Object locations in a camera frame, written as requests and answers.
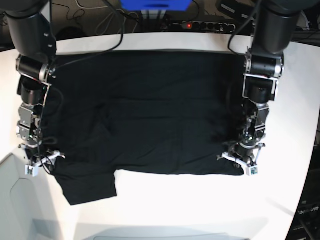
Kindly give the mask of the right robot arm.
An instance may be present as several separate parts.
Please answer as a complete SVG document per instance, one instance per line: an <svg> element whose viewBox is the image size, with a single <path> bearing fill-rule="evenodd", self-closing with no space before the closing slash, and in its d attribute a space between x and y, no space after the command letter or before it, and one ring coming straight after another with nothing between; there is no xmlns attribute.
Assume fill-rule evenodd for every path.
<svg viewBox="0 0 320 240"><path fill-rule="evenodd" d="M18 109L16 135L23 142L25 174L38 175L39 168L51 174L56 159L64 154L51 150L43 137L42 119L51 88L48 82L56 68L57 41L52 31L50 0L2 0L0 10L7 20L9 33L19 56L16 71L20 74L17 94L22 104Z"/></svg>

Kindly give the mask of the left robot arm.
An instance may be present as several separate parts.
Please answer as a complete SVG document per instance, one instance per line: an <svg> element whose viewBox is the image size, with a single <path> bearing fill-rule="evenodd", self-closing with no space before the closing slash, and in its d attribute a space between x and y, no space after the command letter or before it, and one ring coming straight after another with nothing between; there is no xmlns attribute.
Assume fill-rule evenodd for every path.
<svg viewBox="0 0 320 240"><path fill-rule="evenodd" d="M299 17L315 0L257 0L232 37L249 23L253 24L251 47L244 56L241 115L237 140L217 157L241 167L248 176L258 174L258 159L265 144L268 103L278 94L279 79L285 68L284 51L288 47Z"/></svg>

